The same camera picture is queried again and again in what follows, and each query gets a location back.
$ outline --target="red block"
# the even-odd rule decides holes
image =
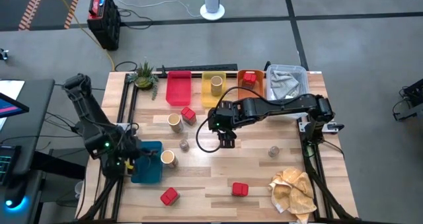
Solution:
[[[172,205],[179,198],[180,194],[174,188],[168,188],[160,197],[165,205]]]
[[[194,125],[194,123],[196,123],[197,121],[196,113],[189,107],[185,107],[184,109],[182,109],[180,114],[182,115],[182,119],[191,126]]]
[[[249,185],[242,184],[238,182],[234,182],[232,184],[232,195],[245,197],[249,194]]]
[[[245,73],[243,77],[243,87],[254,88],[257,81],[257,75],[252,73]]]

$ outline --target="computer monitor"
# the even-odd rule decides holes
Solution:
[[[0,118],[29,112],[29,107],[0,93]]]

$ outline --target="battery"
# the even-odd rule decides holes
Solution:
[[[120,13],[113,0],[91,0],[87,24],[106,50],[119,48]]]

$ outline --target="gray floor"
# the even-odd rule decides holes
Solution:
[[[164,0],[125,0],[140,5]],[[181,0],[196,14],[203,0]],[[398,13],[421,11],[423,0],[292,0],[297,15]],[[287,15],[284,0],[222,0],[226,17]],[[86,17],[88,0],[77,15]],[[136,9],[153,20],[190,19],[182,5]],[[323,71],[340,133],[350,182],[360,217],[370,221],[421,223],[423,197],[422,121],[395,122],[391,109],[398,90],[422,78],[423,19],[352,19],[298,22],[311,71]],[[86,73],[104,88],[110,63],[79,29],[0,32],[11,51],[0,77],[54,78],[62,83]],[[122,28],[116,63],[150,61],[183,66],[238,63],[240,69],[262,69],[266,61],[299,65],[289,22],[239,22]],[[95,96],[101,101],[102,93]],[[64,93],[56,88],[49,110],[76,121]],[[65,134],[49,127],[43,133]],[[50,140],[40,141],[40,147]],[[80,140],[51,140],[50,147],[82,147]],[[42,223],[70,220],[72,208],[50,205]]]

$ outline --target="potted plant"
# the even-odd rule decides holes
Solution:
[[[157,83],[159,78],[157,75],[152,74],[153,67],[148,66],[148,61],[144,62],[144,66],[140,65],[137,70],[135,70],[128,77],[128,82],[134,82],[135,86],[143,91],[148,91],[153,89],[153,95],[151,100],[155,100],[157,96]]]

